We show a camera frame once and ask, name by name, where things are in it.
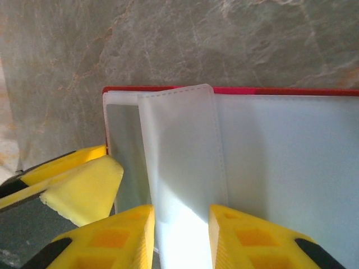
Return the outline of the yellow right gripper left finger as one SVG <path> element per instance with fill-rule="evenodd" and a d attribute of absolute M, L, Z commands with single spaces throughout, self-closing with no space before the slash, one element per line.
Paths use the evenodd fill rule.
<path fill-rule="evenodd" d="M 154 207 L 142 205 L 57 236 L 23 268 L 151 268 Z"/>

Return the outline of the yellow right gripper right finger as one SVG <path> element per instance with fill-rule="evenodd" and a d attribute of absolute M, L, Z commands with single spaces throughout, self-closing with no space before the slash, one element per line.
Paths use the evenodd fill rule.
<path fill-rule="evenodd" d="M 343 268 L 312 238 L 222 205 L 209 208 L 213 268 Z"/>

